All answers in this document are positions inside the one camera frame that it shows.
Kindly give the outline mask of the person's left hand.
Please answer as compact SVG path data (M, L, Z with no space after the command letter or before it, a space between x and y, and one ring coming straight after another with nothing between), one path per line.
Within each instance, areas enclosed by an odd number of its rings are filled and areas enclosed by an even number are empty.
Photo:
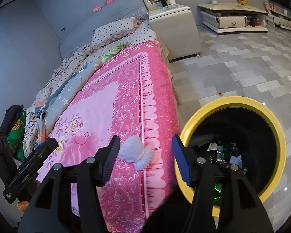
M26 209L28 208L29 206L29 202L28 201L19 201L18 204L17 204L17 207L18 207L18 210L24 214L24 212L26 211Z

